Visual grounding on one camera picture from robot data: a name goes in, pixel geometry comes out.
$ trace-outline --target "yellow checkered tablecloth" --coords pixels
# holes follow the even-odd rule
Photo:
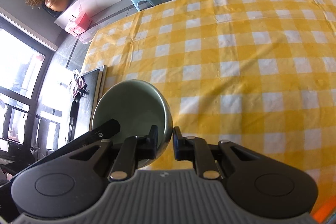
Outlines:
[[[336,0],[174,0],[97,32],[83,71],[104,92],[154,84],[184,136],[230,139],[308,172],[315,209],[336,195]],[[153,169],[191,167],[171,144]]]

